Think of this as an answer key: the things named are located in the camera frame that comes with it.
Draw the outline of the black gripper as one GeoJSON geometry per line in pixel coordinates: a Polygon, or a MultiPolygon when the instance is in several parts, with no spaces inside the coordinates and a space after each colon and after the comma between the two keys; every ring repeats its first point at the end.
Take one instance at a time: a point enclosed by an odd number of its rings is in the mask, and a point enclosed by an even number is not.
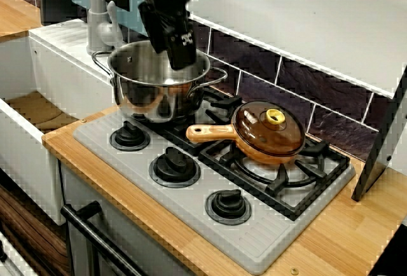
{"type": "Polygon", "coordinates": [[[157,54],[167,51],[173,70],[195,63],[195,35],[187,10],[168,14],[145,1],[138,5],[138,10],[154,51],[157,54]]]}

